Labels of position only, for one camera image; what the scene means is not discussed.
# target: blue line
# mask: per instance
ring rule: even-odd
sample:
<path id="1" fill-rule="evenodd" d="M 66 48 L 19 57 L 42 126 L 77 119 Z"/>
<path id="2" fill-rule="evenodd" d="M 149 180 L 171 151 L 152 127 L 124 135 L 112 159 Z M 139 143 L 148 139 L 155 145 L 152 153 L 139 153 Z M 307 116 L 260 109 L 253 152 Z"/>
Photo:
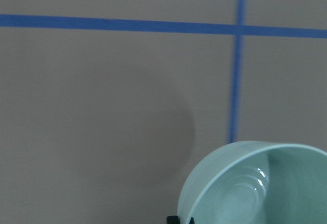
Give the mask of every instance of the blue line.
<path id="1" fill-rule="evenodd" d="M 242 71 L 243 23 L 245 19 L 246 0 L 237 1 L 236 26 L 239 29 L 234 39 L 233 66 L 231 75 L 230 115 L 228 143 L 235 142 L 238 132 L 240 81 Z"/>
<path id="2" fill-rule="evenodd" d="M 327 30 L 63 16 L 1 15 L 0 27 L 327 38 Z"/>

